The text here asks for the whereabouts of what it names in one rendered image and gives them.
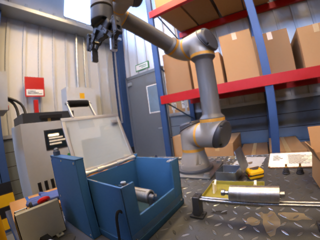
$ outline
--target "red shelf beam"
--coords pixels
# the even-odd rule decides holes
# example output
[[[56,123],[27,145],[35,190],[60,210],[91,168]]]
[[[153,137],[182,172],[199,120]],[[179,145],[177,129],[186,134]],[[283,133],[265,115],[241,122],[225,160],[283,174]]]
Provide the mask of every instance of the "red shelf beam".
[[[152,10],[151,12],[149,12],[149,18],[156,18],[159,17],[167,12],[172,11],[173,9],[176,9],[180,6],[183,6],[189,2],[192,2],[193,0],[171,0],[169,2],[167,2],[166,4],[157,7],[156,9]],[[305,0],[276,0],[276,1],[272,1],[269,3],[265,3],[259,6],[255,7],[256,13],[257,14],[261,14],[264,12],[268,12],[274,9],[279,9],[291,4],[296,4],[299,2],[303,2]],[[228,23],[232,23],[234,21],[240,20],[240,19],[244,19],[248,16],[248,12],[247,10],[243,10],[243,11],[239,11],[233,14],[230,14],[228,16],[225,17],[221,17],[219,19],[204,23],[202,25],[193,27],[191,29],[188,29],[186,31],[180,32],[179,36],[180,38],[184,38],[186,36],[188,36],[189,34],[192,34],[194,31],[198,30],[198,29],[212,29],[224,24],[228,24]]]
[[[274,89],[279,90],[318,83],[320,83],[320,65],[218,84],[218,93],[220,99],[225,99],[262,93],[265,87],[270,85],[274,85]],[[190,100],[192,104],[199,103],[199,89],[161,96],[161,104],[183,100]]]

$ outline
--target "black cable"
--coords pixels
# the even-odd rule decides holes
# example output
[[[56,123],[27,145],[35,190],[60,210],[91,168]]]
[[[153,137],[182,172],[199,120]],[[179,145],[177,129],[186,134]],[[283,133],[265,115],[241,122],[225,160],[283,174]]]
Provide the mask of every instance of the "black cable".
[[[24,114],[27,113],[27,110],[26,110],[25,106],[24,106],[20,101],[18,101],[17,99],[14,99],[14,98],[8,96],[8,101],[9,101],[9,100],[14,101],[14,102],[16,102],[17,104],[19,104],[19,105],[22,107],[23,113],[24,113]]]
[[[116,211],[115,213],[115,227],[116,227],[116,234],[118,235],[118,240],[121,240],[120,236],[120,228],[119,228],[119,214],[122,214],[121,210]]]
[[[167,103],[169,106],[173,107],[174,109],[177,109],[179,112],[183,113],[184,115],[187,115],[188,117],[196,120],[194,117],[190,116],[189,114],[186,114],[184,111],[181,111],[179,108],[176,108],[175,106],[172,106],[170,103]]]
[[[12,101],[11,99],[9,99],[9,97],[8,97],[8,102],[13,105],[13,107],[15,109],[16,116],[19,117],[20,116],[19,109],[18,109],[17,105],[15,104],[15,102]]]
[[[171,29],[164,23],[164,21],[162,21],[162,19],[158,16],[158,19],[163,23],[163,25],[166,26],[166,28],[170,31],[170,33],[173,34],[173,36],[175,36],[176,39],[179,39],[174,33],[173,31],[171,31]]]

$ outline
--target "yellow device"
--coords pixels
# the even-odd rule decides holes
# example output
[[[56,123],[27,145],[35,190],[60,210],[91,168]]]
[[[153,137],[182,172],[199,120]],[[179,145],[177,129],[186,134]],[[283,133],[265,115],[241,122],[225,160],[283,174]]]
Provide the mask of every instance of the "yellow device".
[[[258,166],[250,167],[245,170],[245,174],[250,180],[260,179],[265,176],[265,171]]]

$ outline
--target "robotic arm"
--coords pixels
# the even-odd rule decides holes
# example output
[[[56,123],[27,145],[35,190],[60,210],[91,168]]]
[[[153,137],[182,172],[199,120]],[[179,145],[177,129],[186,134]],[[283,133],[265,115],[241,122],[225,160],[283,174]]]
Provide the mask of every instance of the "robotic arm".
[[[179,60],[195,63],[202,116],[200,121],[180,127],[182,160],[180,172],[199,175],[210,172],[213,165],[205,148],[223,148],[231,137],[231,125],[221,113],[216,74],[213,64],[216,37],[208,29],[199,29],[183,39],[171,38],[128,12],[140,6],[142,0],[91,0],[93,33],[87,36],[87,50],[92,61],[98,61],[98,48],[110,39],[110,50],[117,51],[117,39],[122,28],[134,33]]]

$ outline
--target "storage shelf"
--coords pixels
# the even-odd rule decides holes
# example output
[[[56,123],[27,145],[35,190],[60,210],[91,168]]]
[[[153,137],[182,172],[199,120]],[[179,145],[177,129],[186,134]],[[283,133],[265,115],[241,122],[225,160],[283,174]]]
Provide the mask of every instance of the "storage shelf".
[[[225,99],[262,93],[265,91],[265,87],[270,85],[274,85],[274,90],[279,90],[318,83],[320,83],[320,65],[221,83],[218,84],[218,93],[220,99]],[[192,104],[199,103],[199,89],[161,96],[161,104],[170,104],[184,100],[190,100]]]
[[[285,6],[288,6],[291,4],[296,4],[299,2],[303,2],[303,1],[305,1],[305,0],[276,0],[276,1],[272,1],[269,3],[265,3],[262,5],[256,6],[255,10],[256,10],[257,14],[261,14],[264,12],[268,12],[271,10],[275,10],[278,8],[282,8],[282,7],[285,7]],[[157,7],[156,9],[149,12],[149,17],[150,18],[159,17],[159,16],[161,16],[165,13],[168,13],[178,7],[181,7],[189,2],[192,2],[192,0],[171,0],[171,1],[167,2],[166,4],[164,4],[160,7]],[[201,24],[199,26],[190,28],[190,29],[185,30],[183,32],[180,32],[179,36],[180,36],[180,38],[184,38],[198,29],[202,29],[202,28],[212,29],[212,28],[224,25],[224,24],[228,24],[228,23],[240,20],[240,19],[244,19],[247,16],[248,16],[247,10],[239,11],[239,12],[230,14],[228,16],[221,17],[219,19],[216,19],[216,20]]]
[[[71,19],[57,17],[6,0],[0,0],[0,11],[2,17],[35,24],[69,34],[77,34],[81,37],[87,37],[87,34],[90,34],[93,31],[93,28],[90,25]]]

